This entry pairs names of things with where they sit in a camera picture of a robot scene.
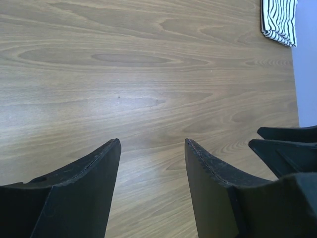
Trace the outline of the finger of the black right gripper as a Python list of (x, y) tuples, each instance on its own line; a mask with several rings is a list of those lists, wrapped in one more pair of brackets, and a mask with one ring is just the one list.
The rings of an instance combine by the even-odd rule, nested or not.
[(257, 131), (263, 139), (316, 143), (317, 126), (284, 128), (284, 127), (260, 127)]
[(249, 147), (278, 177), (317, 171), (317, 144), (253, 139)]

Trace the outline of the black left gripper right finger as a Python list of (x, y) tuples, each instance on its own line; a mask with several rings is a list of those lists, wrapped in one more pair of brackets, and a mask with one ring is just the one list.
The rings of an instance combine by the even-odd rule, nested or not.
[(317, 176), (275, 181), (248, 174), (185, 140), (185, 162), (201, 238), (314, 238)]

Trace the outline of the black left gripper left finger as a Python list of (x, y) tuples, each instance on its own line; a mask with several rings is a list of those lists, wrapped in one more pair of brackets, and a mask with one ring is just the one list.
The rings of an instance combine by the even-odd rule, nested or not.
[(102, 238), (121, 155), (112, 139), (92, 153), (28, 183), (0, 188), (3, 238)]

